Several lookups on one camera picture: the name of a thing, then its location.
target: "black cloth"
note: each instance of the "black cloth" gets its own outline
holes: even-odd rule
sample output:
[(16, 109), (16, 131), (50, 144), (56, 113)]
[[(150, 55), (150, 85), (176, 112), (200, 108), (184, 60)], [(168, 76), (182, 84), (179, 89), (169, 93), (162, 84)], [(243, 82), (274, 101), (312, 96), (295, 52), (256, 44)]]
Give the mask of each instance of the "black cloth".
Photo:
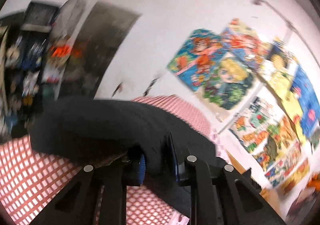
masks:
[(189, 216), (190, 193), (178, 187), (164, 165), (168, 136), (212, 166), (226, 163), (215, 156), (215, 145), (176, 116), (131, 101), (59, 99), (30, 128), (32, 149), (87, 164), (139, 145), (146, 157), (144, 184), (167, 204)]

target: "pink checkered fabric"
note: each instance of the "pink checkered fabric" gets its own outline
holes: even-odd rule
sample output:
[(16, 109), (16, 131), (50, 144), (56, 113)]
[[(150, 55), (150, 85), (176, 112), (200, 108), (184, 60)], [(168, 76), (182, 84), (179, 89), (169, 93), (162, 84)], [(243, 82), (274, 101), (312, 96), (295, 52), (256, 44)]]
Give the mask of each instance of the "pink checkered fabric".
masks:
[[(134, 101), (162, 108), (188, 123), (217, 147), (216, 154), (229, 162), (217, 132), (204, 115), (178, 98), (141, 97)], [(76, 175), (81, 167), (68, 159), (31, 150), (25, 136), (0, 146), (0, 202), (18, 225), (28, 225), (50, 200)], [(97, 224), (99, 212), (93, 224)], [(127, 224), (186, 225), (188, 218), (178, 213), (145, 186), (127, 188)]]

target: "red and white checkered cloth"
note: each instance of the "red and white checkered cloth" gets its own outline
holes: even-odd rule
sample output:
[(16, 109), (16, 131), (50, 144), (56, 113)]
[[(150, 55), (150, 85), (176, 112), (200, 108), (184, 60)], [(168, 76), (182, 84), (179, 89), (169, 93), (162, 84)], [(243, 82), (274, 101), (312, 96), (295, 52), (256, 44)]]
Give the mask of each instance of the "red and white checkered cloth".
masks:
[[(228, 155), (204, 115), (177, 96), (141, 97), (134, 101), (162, 108), (188, 123), (216, 144), (216, 155), (228, 163)], [(0, 202), (18, 225), (28, 225), (81, 169), (68, 159), (31, 150), (25, 136), (0, 146)], [(178, 213), (145, 186), (127, 188), (127, 224), (186, 225)]]

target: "black garment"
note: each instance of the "black garment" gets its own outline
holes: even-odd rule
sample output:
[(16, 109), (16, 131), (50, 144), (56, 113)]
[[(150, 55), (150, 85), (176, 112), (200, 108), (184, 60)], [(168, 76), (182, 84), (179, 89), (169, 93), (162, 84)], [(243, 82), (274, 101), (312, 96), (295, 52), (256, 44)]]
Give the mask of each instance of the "black garment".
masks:
[(30, 129), (33, 150), (87, 164), (133, 145), (146, 156), (145, 185), (166, 203), (189, 216), (190, 194), (176, 185), (163, 164), (169, 133), (176, 143), (212, 166), (226, 163), (215, 157), (215, 145), (184, 121), (148, 104), (63, 98), (51, 105)]

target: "black fabric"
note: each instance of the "black fabric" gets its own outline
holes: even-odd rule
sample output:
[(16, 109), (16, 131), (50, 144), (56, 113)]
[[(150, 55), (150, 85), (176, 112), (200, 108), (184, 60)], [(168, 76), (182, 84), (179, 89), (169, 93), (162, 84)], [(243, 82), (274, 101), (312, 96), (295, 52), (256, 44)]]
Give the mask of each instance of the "black fabric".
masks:
[(170, 132), (176, 143), (209, 165), (226, 164), (215, 157), (215, 145), (184, 121), (157, 107), (131, 101), (59, 99), (35, 121), (30, 138), (33, 150), (64, 156), (80, 164), (140, 145), (146, 156), (146, 186), (189, 216), (190, 194), (176, 185), (163, 164)]

